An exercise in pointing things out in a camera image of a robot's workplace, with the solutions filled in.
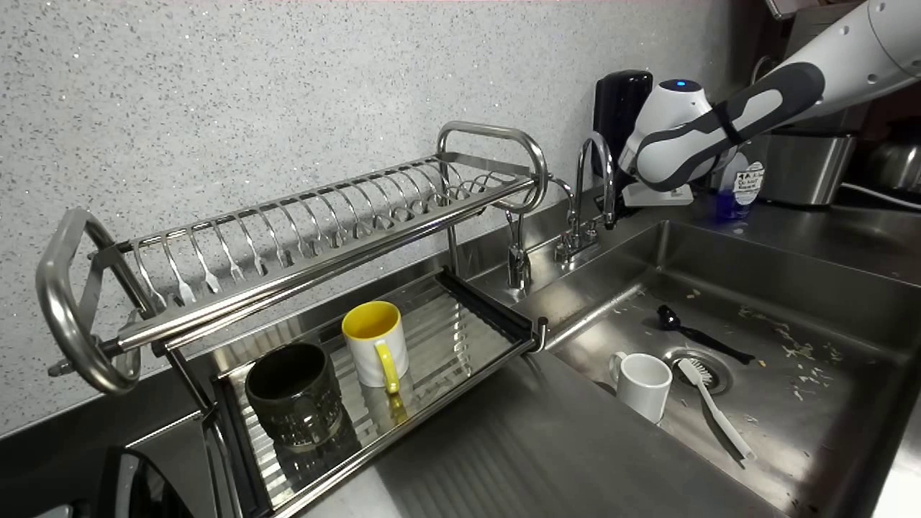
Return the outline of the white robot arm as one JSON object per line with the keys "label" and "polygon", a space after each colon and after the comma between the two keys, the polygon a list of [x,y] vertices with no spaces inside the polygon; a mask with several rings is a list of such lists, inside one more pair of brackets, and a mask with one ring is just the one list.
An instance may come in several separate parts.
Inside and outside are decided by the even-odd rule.
{"label": "white robot arm", "polygon": [[629,207],[685,207],[691,183],[737,144],[823,118],[921,76],[921,0],[865,0],[755,84],[711,102],[688,76],[660,79],[620,155]]}

